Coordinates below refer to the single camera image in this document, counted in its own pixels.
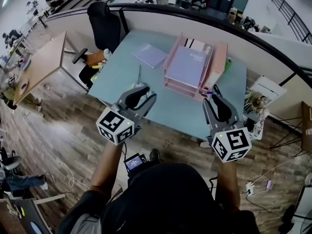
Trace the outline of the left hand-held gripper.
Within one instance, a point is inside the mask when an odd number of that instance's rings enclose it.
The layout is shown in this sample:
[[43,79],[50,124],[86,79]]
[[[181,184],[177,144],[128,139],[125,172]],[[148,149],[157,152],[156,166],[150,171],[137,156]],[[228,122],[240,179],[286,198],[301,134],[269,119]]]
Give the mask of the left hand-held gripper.
[[132,89],[124,92],[112,106],[106,107],[96,121],[100,135],[115,145],[135,135],[140,120],[147,116],[157,99],[156,94],[151,94],[142,100],[149,91],[150,87],[141,82],[139,65],[138,82],[133,83]]

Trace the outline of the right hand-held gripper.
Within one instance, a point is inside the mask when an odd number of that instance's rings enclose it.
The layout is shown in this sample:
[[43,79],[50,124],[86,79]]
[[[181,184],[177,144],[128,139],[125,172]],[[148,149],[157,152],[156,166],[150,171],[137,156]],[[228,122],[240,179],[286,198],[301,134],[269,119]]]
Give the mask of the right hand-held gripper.
[[249,132],[239,119],[236,108],[222,97],[216,84],[214,92],[216,94],[211,91],[199,93],[205,98],[202,106],[210,127],[207,140],[223,163],[236,161],[243,158],[252,147]]

